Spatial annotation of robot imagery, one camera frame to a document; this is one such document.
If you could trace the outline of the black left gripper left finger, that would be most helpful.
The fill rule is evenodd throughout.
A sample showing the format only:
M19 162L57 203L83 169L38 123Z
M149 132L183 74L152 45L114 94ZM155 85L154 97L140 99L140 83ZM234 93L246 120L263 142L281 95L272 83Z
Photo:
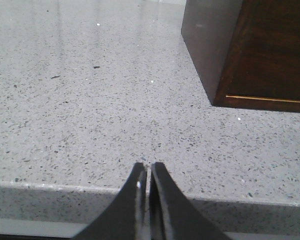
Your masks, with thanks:
M73 240L141 240L145 219L147 171L135 163L110 205Z

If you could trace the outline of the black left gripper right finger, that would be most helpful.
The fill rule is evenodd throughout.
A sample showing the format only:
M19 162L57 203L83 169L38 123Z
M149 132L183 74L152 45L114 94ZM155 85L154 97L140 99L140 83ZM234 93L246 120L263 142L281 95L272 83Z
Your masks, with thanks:
M152 240L229 240L185 197L162 162L151 165L149 193Z

